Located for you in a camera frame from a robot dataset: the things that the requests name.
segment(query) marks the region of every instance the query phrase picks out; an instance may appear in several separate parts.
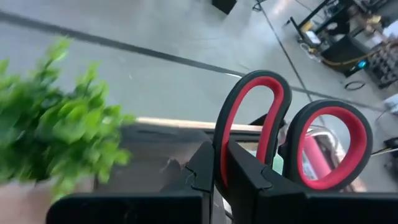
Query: gray concrete floor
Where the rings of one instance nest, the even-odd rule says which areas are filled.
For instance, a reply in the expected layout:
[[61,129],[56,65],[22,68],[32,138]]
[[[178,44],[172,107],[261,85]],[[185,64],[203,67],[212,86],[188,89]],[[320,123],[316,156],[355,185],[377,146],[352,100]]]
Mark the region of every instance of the gray concrete floor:
[[[0,0],[0,10],[240,73],[273,70],[291,86],[320,93],[294,91],[286,119],[292,119],[312,100],[327,96],[349,100],[373,126],[374,149],[380,149],[383,140],[398,136],[393,116],[385,114],[376,122],[386,93],[363,72],[349,79],[368,84],[358,91],[346,91],[341,84],[343,75],[307,58],[295,41],[294,28],[283,26],[290,16],[303,19],[316,2],[320,0],[267,0],[262,6],[269,20],[262,12],[252,11],[251,0],[238,1],[228,16],[209,0]],[[0,20],[0,58],[11,59],[13,72],[26,72],[54,35]],[[121,104],[136,116],[216,121],[226,95],[239,80],[235,75],[75,40],[59,65],[63,75],[58,84],[71,88],[92,60],[101,62],[99,77],[110,85],[109,103]],[[255,88],[244,99],[234,122],[252,121],[264,114],[271,102],[270,90]],[[324,120],[348,147],[344,124],[332,117]],[[373,157],[361,174],[369,191],[396,190],[383,168],[387,159],[387,155]]]

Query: scissor handle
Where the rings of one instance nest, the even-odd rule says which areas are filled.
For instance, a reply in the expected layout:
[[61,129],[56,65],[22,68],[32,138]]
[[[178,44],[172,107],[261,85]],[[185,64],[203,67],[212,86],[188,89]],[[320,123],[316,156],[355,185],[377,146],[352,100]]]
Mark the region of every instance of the scissor handle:
[[[311,123],[320,115],[336,116],[348,128],[348,152],[338,167],[318,180],[308,179],[303,171],[303,143]],[[318,100],[304,106],[293,118],[286,140],[278,153],[284,158],[282,175],[313,190],[341,190],[362,172],[373,147],[372,129],[354,106],[336,100]]]
[[223,196],[226,195],[228,188],[226,153],[232,123],[244,96],[256,86],[266,86],[274,93],[274,101],[264,121],[256,154],[256,157],[267,165],[272,165],[276,154],[279,124],[283,121],[292,101],[289,84],[274,72],[267,70],[251,72],[235,84],[218,115],[213,137],[216,186]]

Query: red scissor handle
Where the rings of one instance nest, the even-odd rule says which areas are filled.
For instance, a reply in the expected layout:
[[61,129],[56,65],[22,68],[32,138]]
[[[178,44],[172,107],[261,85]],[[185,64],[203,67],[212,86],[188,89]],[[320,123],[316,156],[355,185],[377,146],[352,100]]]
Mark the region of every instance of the red scissor handle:
[[251,72],[235,84],[225,99],[216,123],[213,147],[216,153],[215,167],[219,169],[216,168],[215,176],[216,186],[223,195],[227,194],[228,189],[226,153],[232,123],[244,96],[256,86],[266,86],[274,93],[274,101],[262,127],[256,157],[271,166],[276,154],[279,124],[283,121],[292,101],[292,90],[287,81],[274,72],[266,70]]
[[[308,179],[303,171],[303,144],[315,118],[329,114],[347,125],[351,139],[348,152],[339,166],[318,180]],[[304,106],[293,118],[279,154],[284,158],[283,176],[313,190],[341,190],[362,172],[373,147],[367,119],[354,106],[336,100],[318,100]]]

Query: artificial plant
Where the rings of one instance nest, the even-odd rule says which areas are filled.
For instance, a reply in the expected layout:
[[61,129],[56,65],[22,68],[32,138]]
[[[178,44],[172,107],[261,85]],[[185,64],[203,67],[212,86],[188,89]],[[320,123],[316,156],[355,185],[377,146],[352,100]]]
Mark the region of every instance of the artificial plant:
[[107,106],[108,87],[95,83],[91,65],[71,92],[53,85],[70,44],[60,39],[46,51],[31,76],[6,75],[0,61],[0,182],[53,179],[54,199],[73,192],[82,177],[109,179],[113,164],[130,155],[119,148],[119,127],[133,117],[120,106]]

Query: wire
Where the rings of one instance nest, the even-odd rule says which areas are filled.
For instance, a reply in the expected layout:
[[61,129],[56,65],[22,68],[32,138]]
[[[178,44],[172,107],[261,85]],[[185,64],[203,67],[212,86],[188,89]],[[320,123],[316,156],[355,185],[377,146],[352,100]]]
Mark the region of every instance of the wire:
[[385,113],[389,112],[391,109],[393,109],[393,108],[396,107],[397,105],[398,105],[398,103],[396,103],[396,104],[394,104],[394,105],[392,105],[392,106],[388,106],[388,108],[386,108],[386,109],[374,120],[374,124],[377,125],[377,126],[379,126],[380,131],[382,131],[383,134],[384,134],[385,136],[388,136],[389,138],[393,138],[393,136],[391,136],[391,135],[388,134],[385,130],[383,130],[383,129],[381,128],[381,125],[379,124],[378,121],[379,121],[379,119],[380,119]]
[[311,59],[315,59],[315,60],[317,60],[317,61],[322,61],[322,62],[324,62],[325,64],[332,65],[332,66],[348,65],[348,64],[351,64],[351,63],[353,63],[353,62],[358,62],[358,61],[363,60],[363,59],[366,59],[366,58],[368,58],[369,56],[371,56],[371,55],[373,55],[373,54],[376,54],[376,53],[378,53],[378,52],[380,51],[380,49],[377,49],[377,50],[372,51],[372,52],[370,52],[370,53],[368,53],[368,54],[366,54],[366,55],[363,55],[363,56],[360,56],[360,57],[357,57],[357,58],[353,58],[353,59],[350,59],[350,60],[347,60],[347,61],[344,61],[344,62],[332,62],[331,60],[328,60],[328,59],[322,57],[321,55],[316,56],[315,54],[318,53],[318,50],[315,49],[315,48],[310,47],[310,46],[309,46],[308,44],[306,44],[306,43],[301,43],[301,44],[300,44],[300,48],[301,48],[302,50],[306,51],[307,55],[308,55]]
[[376,154],[382,154],[382,152],[387,152],[387,151],[391,151],[392,150],[392,148],[390,148],[390,147],[387,147],[387,148],[384,148],[384,149],[379,149],[379,150],[377,150],[376,152],[372,152],[372,156],[374,156],[374,155],[376,155]]
[[[350,87],[351,85],[355,85],[355,84],[358,84],[358,86],[357,87]],[[366,83],[362,82],[362,81],[352,81],[352,82],[347,83],[344,86],[344,89],[346,89],[348,91],[354,91],[354,90],[358,90],[358,89],[364,87],[365,85],[366,85]]]

